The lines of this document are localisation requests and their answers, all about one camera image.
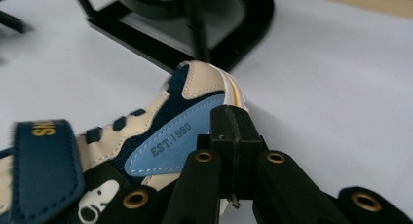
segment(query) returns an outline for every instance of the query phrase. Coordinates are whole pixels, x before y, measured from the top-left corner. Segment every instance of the sneaker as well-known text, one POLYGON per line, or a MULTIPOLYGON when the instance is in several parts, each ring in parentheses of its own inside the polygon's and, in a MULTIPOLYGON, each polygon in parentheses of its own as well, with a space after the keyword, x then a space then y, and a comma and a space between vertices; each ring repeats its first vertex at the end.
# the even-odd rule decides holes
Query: sneaker
MULTIPOLYGON (((182 62, 145 109, 76 137, 85 189, 59 220, 96 223, 118 191, 133 184, 162 190, 179 176, 187 155, 196 149, 198 134, 209 132, 210 110, 219 105, 246 109, 244 103, 244 94, 228 73, 199 61, 182 62)), ((0 152, 0 223, 15 220, 12 159, 10 149, 0 152)), ((47 184, 54 186, 53 181, 47 184)), ((28 217, 22 214, 18 220, 32 223, 28 217)))

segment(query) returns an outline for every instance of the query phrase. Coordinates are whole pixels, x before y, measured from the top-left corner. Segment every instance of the shoe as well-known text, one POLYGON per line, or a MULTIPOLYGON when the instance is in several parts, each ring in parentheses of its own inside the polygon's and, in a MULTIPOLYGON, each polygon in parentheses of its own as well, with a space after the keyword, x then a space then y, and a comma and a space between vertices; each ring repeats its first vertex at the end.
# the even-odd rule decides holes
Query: shoe
MULTIPOLYGON (((13 183, 13 179, 19 178, 12 176, 17 169, 13 157, 18 154, 13 148, 0 152, 0 223, 96 223, 123 188, 143 184, 160 191, 171 184, 179 176, 187 155, 196 149, 198 134, 209 132, 210 110, 219 105, 246 109, 244 103, 244 94, 228 73, 199 61, 182 62, 165 89, 145 109, 76 136, 75 148, 85 188, 71 207, 64 209, 64 215, 44 214, 45 209, 37 207, 36 201, 24 198, 22 205, 30 206, 31 214, 24 213, 15 198, 12 204, 12 192, 13 196, 20 192, 15 191, 13 183)), ((53 172, 55 168, 58 165, 48 166, 48 171, 41 173, 53 172)), ((54 183, 59 181, 46 181, 49 187, 43 190, 52 190, 54 183)))

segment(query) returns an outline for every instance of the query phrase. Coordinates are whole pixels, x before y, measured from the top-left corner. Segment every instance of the velcro strap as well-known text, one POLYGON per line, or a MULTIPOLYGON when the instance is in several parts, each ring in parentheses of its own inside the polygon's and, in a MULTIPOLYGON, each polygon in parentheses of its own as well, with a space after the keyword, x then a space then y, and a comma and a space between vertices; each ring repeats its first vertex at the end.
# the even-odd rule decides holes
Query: velcro strap
POLYGON ((65 120, 17 123, 11 219, 43 223, 80 198, 84 181, 65 120))

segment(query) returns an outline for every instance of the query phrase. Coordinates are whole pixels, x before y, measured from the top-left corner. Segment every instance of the white tabletop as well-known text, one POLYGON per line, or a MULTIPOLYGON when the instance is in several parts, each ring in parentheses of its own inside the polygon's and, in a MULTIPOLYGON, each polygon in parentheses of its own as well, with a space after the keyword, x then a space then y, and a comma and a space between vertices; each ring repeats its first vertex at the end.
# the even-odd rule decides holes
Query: white tabletop
MULTIPOLYGON (((413 20, 276 2, 270 31, 232 71, 259 133, 328 194, 366 187, 413 218, 413 20)), ((0 26, 2 149, 13 122, 64 118, 81 133, 146 106, 169 76, 91 29, 76 0, 4 0, 0 10, 31 26, 0 26)), ((253 223, 243 204, 221 223, 253 223)))

